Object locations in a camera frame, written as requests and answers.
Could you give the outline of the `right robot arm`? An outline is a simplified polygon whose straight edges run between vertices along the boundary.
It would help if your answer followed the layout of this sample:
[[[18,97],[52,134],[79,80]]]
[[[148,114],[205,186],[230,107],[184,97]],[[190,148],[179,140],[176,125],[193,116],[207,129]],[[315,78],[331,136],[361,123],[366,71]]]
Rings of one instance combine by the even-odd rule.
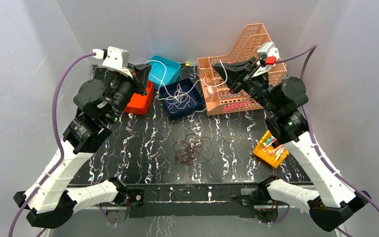
[[[251,58],[241,63],[217,63],[213,69],[227,79],[231,93],[245,91],[270,114],[265,121],[268,130],[302,166],[315,191],[270,176],[258,184],[252,197],[264,204],[281,201],[295,206],[307,212],[321,229],[333,231],[368,203],[368,194],[348,187],[325,165],[323,153],[316,151],[307,120],[299,111],[308,102],[304,82],[289,77],[272,86],[268,72],[261,73],[263,66]]]

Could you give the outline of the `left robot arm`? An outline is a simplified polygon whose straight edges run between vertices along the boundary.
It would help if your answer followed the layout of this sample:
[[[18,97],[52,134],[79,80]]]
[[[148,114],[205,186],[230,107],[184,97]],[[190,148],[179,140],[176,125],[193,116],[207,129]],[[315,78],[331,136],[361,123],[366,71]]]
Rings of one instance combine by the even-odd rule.
[[[141,204],[136,200],[139,191],[116,177],[84,188],[69,188],[69,183],[112,134],[111,125],[132,96],[145,94],[151,68],[150,64],[128,64],[124,74],[109,70],[104,80],[90,79],[81,85],[74,97],[76,117],[63,133],[61,148],[37,183],[14,195],[16,204],[28,210],[26,218],[32,227],[58,228],[80,210],[104,202]]]

